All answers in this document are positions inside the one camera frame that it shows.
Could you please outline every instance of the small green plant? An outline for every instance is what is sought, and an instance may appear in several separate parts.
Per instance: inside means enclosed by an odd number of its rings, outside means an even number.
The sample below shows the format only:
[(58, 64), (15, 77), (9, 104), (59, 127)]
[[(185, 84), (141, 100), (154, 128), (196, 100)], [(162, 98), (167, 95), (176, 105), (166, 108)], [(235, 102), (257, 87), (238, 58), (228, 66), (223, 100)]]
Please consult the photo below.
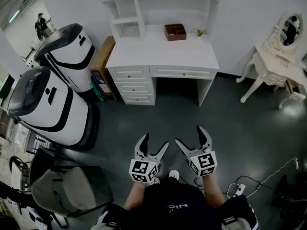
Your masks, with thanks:
[(201, 37), (202, 35), (207, 34), (206, 30), (197, 29), (197, 36)]

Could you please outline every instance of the white cable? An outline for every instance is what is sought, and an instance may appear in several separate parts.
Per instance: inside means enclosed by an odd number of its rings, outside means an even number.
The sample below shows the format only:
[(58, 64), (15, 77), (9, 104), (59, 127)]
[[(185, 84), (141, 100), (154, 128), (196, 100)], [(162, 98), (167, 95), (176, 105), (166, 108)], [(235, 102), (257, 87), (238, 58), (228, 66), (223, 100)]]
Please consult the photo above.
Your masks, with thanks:
[[(278, 172), (279, 172), (281, 169), (283, 169), (288, 163), (290, 163), (292, 160), (295, 160), (295, 159), (300, 160), (300, 159), (297, 158), (297, 157), (294, 157), (294, 158), (290, 159), (287, 163), (284, 164), (284, 166), (280, 167), (279, 170), (275, 171), (272, 175), (269, 175), (269, 176), (267, 177), (267, 179), (265, 179), (263, 182), (261, 182), (261, 184), (259, 185), (259, 187), (258, 187), (254, 192), (252, 192), (251, 194), (249, 194), (246, 198), (248, 198), (248, 197), (252, 196), (254, 193), (256, 193), (256, 192), (261, 188), (261, 186), (262, 186), (263, 183), (265, 183), (265, 182), (266, 182), (267, 180), (269, 180), (271, 177), (275, 176), (276, 173), (278, 173)], [(230, 198), (230, 197), (228, 196), (228, 193), (229, 193), (229, 189), (230, 189), (230, 187), (231, 187), (232, 185), (238, 185), (238, 184), (236, 184), (236, 183), (231, 183), (231, 184), (229, 185), (228, 191), (227, 191), (227, 197), (228, 197), (228, 198)]]

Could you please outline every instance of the cardboard box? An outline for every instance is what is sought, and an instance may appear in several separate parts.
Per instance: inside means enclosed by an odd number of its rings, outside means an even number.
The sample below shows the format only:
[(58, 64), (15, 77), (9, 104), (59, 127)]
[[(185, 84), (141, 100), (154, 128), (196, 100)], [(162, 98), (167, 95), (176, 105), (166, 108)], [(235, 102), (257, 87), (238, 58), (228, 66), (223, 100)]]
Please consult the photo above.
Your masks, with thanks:
[(98, 83), (100, 90), (108, 101), (117, 101), (120, 96), (109, 71), (106, 69), (106, 63), (109, 60), (114, 46), (114, 37), (108, 36), (90, 67), (92, 77)]
[(168, 41), (186, 40), (187, 33), (183, 24), (172, 24), (164, 26), (164, 33)]

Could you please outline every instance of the oval mirror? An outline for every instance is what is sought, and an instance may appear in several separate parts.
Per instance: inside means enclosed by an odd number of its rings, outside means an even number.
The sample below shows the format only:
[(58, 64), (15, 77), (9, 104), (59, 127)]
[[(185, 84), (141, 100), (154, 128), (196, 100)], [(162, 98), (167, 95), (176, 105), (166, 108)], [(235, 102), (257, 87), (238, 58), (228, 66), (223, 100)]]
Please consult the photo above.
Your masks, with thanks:
[(300, 23), (297, 16), (291, 16), (283, 24), (281, 42), (284, 46), (291, 45), (299, 37), (301, 32)]

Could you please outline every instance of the mirror frame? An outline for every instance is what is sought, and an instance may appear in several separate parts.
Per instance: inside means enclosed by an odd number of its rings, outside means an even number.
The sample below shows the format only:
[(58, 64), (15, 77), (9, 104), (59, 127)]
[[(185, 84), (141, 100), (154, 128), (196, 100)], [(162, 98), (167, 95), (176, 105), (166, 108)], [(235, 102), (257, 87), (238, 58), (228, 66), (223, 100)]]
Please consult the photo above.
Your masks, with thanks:
[[(281, 36), (282, 36), (281, 34), (282, 34), (282, 31), (283, 31), (283, 25), (292, 16), (296, 16), (297, 19), (300, 21), (301, 32), (300, 32), (298, 38), (291, 45), (285, 46), (285, 45), (283, 45), (282, 41), (280, 40)], [(278, 22), (278, 28), (279, 28), (279, 31), (278, 31), (278, 34), (277, 34), (277, 38), (278, 38), (279, 48), (282, 49), (283, 51), (294, 50), (299, 45), (300, 41), (302, 40), (303, 34), (304, 34), (304, 20), (303, 20), (302, 14), (293, 13), (293, 12), (285, 13)]]

